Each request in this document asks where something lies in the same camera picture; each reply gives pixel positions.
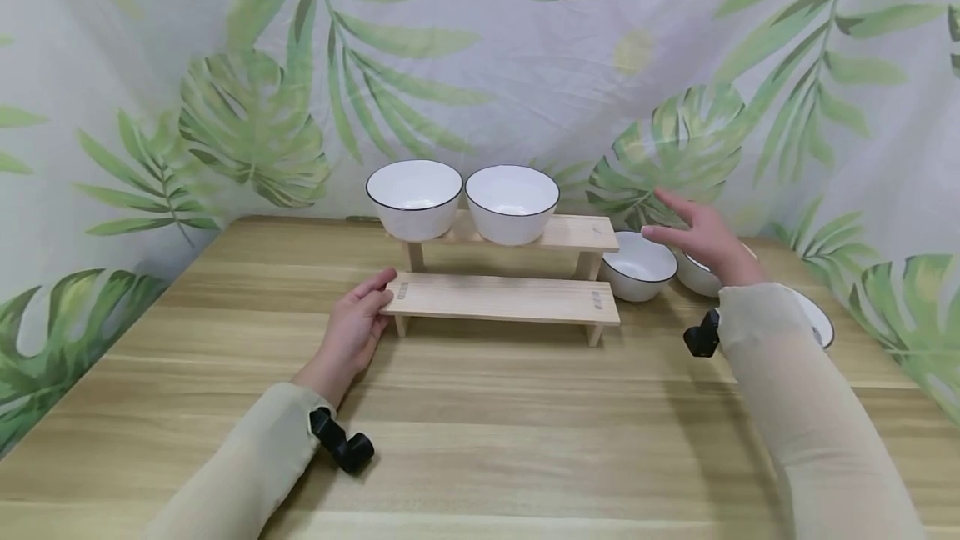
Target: wood grain tabletop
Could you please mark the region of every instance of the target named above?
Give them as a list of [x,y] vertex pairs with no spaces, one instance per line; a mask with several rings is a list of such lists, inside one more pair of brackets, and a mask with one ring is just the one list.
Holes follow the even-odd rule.
[[[830,357],[930,538],[960,538],[960,432],[791,251],[747,241],[821,306]],[[569,277],[576,253],[429,244],[430,271]],[[377,225],[235,222],[0,462],[3,538],[136,538],[272,383],[316,350],[333,302],[403,262]],[[785,538],[768,457],[722,356],[681,333],[712,299],[676,280],[579,326],[418,319],[388,332],[341,420],[378,457],[318,457],[265,538]]]

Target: white bowl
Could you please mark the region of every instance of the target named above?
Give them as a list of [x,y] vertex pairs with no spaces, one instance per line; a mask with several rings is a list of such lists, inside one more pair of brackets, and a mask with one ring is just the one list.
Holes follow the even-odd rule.
[[467,179],[467,203],[480,236],[497,244],[534,242],[560,202],[549,175],[519,165],[494,165]]
[[620,252],[604,253],[600,279],[610,282],[613,296],[635,303],[654,298],[677,274],[677,257],[663,244],[637,232],[617,232]]
[[802,295],[793,288],[790,288],[790,292],[800,301],[803,312],[807,314],[807,319],[810,320],[810,327],[813,327],[813,337],[817,339],[817,343],[819,343],[823,349],[828,349],[830,345],[833,344],[833,324],[830,323],[830,318],[827,317],[827,314],[823,312],[820,307],[817,307],[817,304],[813,300],[807,298],[807,296]]
[[394,237],[420,243],[442,236],[457,216],[463,178],[442,162],[391,162],[367,178],[367,196]]
[[[753,255],[753,258],[757,258],[757,254],[753,253],[749,246],[744,244],[743,247]],[[718,297],[720,288],[723,285],[720,283],[718,276],[710,272],[709,267],[686,253],[681,253],[677,261],[680,263],[680,269],[677,270],[677,278],[680,278],[683,286],[690,288],[696,294],[710,296],[710,298]]]

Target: black wrist device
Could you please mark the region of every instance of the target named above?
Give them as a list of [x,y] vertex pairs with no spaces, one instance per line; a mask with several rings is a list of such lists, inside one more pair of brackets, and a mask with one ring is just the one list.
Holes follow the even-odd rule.
[[703,317],[699,326],[688,327],[683,332],[683,343],[694,357],[710,358],[720,344],[720,313],[716,308],[710,308],[706,317]]
[[330,409],[320,407],[310,413],[310,432],[320,440],[334,462],[350,475],[360,473],[373,459],[373,442],[356,433],[347,440],[347,433],[333,420]]

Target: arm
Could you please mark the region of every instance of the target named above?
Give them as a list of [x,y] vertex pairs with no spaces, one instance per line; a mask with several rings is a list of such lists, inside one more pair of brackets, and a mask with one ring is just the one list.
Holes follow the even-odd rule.
[[268,389],[147,527],[149,540],[259,538],[317,450],[309,414],[333,406],[292,383]]
[[690,229],[646,226],[720,279],[720,343],[781,478],[796,538],[925,538],[908,491],[807,315],[769,281],[719,212],[657,190]]
[[147,540],[259,538],[317,450],[310,412],[335,407],[367,368],[389,318],[386,269],[336,302],[317,354],[290,383],[269,388],[222,446],[147,527]]

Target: wooden shelf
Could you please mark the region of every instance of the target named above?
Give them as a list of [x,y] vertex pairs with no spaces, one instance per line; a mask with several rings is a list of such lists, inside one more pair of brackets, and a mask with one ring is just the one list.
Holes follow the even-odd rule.
[[[457,211],[450,231],[441,237],[435,237],[428,243],[491,243],[473,224],[473,217],[467,209]],[[529,244],[518,248],[541,248],[549,250],[579,250],[588,252],[617,252],[620,245],[613,234],[613,225],[608,217],[588,217],[579,214],[555,214],[550,217],[543,235]]]
[[[450,231],[429,242],[491,243],[462,209]],[[387,286],[393,300],[381,311],[397,319],[400,337],[406,336],[412,317],[539,321],[586,326],[587,343],[596,346],[605,326],[620,325],[610,283],[596,281],[603,253],[619,250],[610,218],[558,214],[541,237],[522,246],[579,251],[573,280],[426,273],[423,244],[402,245],[408,270]]]
[[423,318],[507,319],[619,325],[610,283],[402,271],[381,313]]

